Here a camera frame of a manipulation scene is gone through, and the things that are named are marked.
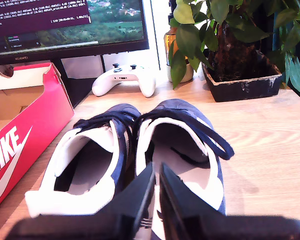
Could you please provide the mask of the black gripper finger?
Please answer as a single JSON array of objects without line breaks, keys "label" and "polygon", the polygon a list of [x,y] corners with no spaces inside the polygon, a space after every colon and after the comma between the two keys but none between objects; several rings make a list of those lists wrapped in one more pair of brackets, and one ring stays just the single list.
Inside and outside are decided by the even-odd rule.
[{"label": "black gripper finger", "polygon": [[159,201],[167,240],[214,240],[209,220],[225,216],[193,193],[168,167],[159,171]]},{"label": "black gripper finger", "polygon": [[154,212],[155,172],[146,168],[97,213],[97,240],[149,240]]}]

